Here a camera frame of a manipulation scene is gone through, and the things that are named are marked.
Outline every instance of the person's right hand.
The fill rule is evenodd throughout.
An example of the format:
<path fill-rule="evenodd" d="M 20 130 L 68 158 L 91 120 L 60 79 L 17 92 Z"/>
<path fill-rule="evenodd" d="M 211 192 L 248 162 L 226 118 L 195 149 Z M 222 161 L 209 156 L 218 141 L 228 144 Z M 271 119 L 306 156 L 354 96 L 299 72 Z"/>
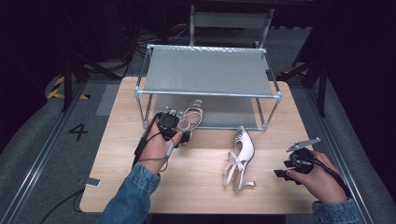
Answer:
<path fill-rule="evenodd" d="M 337 168 L 334 167 L 325 154 L 316 151 L 312 151 L 312 153 L 315 159 L 323 162 L 339 174 Z M 292 170 L 288 170 L 286 174 L 302 183 L 314 197 L 323 203 L 341 203 L 347 200 L 344 190 L 337 181 L 318 165 L 314 165 L 312 171 L 307 175 Z"/>

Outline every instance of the wooden table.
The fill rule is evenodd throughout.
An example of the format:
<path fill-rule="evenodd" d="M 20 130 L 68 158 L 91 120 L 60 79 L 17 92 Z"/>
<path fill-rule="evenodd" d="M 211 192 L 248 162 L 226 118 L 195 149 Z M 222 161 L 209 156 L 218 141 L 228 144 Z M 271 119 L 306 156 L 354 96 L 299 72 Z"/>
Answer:
<path fill-rule="evenodd" d="M 87 187 L 81 199 L 84 212 L 102 212 L 130 173 L 134 150 L 144 132 L 134 98 L 136 77 L 126 77 L 113 105 L 106 130 L 92 167 L 92 178 L 99 187 Z M 185 146 L 175 148 L 162 182 L 151 195 L 150 213 L 172 214 L 310 214 L 315 198 L 304 186 L 285 181 L 274 174 L 285 169 L 286 148 L 308 139 L 288 85 L 278 82 L 283 99 L 266 132 L 250 131 L 255 156 L 246 179 L 256 187 L 233 192 L 222 186 L 227 154 L 233 151 L 233 130 L 193 131 Z M 263 113 L 272 107 L 265 106 Z"/>

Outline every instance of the person's left hand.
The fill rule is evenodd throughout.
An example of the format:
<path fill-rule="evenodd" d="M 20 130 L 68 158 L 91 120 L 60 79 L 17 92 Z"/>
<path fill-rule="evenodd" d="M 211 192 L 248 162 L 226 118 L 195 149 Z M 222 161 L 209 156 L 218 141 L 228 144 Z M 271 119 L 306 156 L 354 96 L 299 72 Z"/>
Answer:
<path fill-rule="evenodd" d="M 158 120 L 152 125 L 151 130 L 148 133 L 147 139 L 150 139 L 156 133 L 159 133 L 160 129 L 158 128 Z M 172 140 L 174 142 L 174 146 L 178 144 L 181 140 L 183 133 L 178 132 L 173 136 Z M 152 137 L 146 144 L 145 148 L 140 155 L 139 162 L 143 166 L 145 166 L 148 170 L 150 170 L 155 175 L 158 174 L 166 163 L 166 152 L 168 151 L 169 146 L 172 144 L 172 141 L 165 141 L 161 134 L 157 134 Z"/>

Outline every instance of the metal rod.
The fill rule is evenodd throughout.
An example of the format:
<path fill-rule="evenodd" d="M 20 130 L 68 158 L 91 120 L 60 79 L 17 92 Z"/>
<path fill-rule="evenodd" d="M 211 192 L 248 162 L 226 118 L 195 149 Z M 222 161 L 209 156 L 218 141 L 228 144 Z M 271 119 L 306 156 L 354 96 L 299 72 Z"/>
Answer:
<path fill-rule="evenodd" d="M 73 96 L 74 99 L 78 99 L 78 97 L 83 93 L 85 86 L 86 83 L 77 84 L 77 87 L 75 89 L 75 94 Z M 52 153 L 53 149 L 55 148 L 55 144 L 58 141 L 60 131 L 64 127 L 64 124 L 67 121 L 69 115 L 71 114 L 71 111 L 74 105 L 76 104 L 76 102 L 77 102 L 76 100 L 72 101 L 69 108 L 63 113 L 61 113 L 61 115 L 57 119 L 54 128 L 49 134 L 49 138 L 47 139 L 46 143 L 40 150 L 38 156 L 35 159 L 35 162 L 33 163 L 28 174 L 24 178 L 19 190 L 17 191 L 17 194 L 15 195 L 7 211 L 3 215 L 3 218 L 0 220 L 0 223 L 11 224 L 16 221 L 23 206 L 25 205 L 27 199 L 30 196 L 30 193 L 35 187 L 35 183 L 37 182 L 38 178 L 43 172 L 44 167 L 46 166 L 47 161 L 50 158 L 50 154 Z"/>

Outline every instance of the camera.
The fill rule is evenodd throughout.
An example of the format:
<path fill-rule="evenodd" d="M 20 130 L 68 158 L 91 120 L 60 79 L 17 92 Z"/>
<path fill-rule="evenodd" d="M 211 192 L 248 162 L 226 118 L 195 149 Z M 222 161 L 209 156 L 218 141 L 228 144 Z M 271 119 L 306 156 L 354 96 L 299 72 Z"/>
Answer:
<path fill-rule="evenodd" d="M 154 118 L 158 118 L 160 121 L 158 122 L 158 128 L 160 129 L 161 134 L 165 140 L 169 140 L 177 134 L 178 129 L 177 125 L 180 119 L 176 116 L 174 110 L 169 110 L 167 113 L 159 112 Z M 183 132 L 181 136 L 181 140 L 179 143 L 182 145 L 189 142 L 191 136 L 191 132 Z"/>

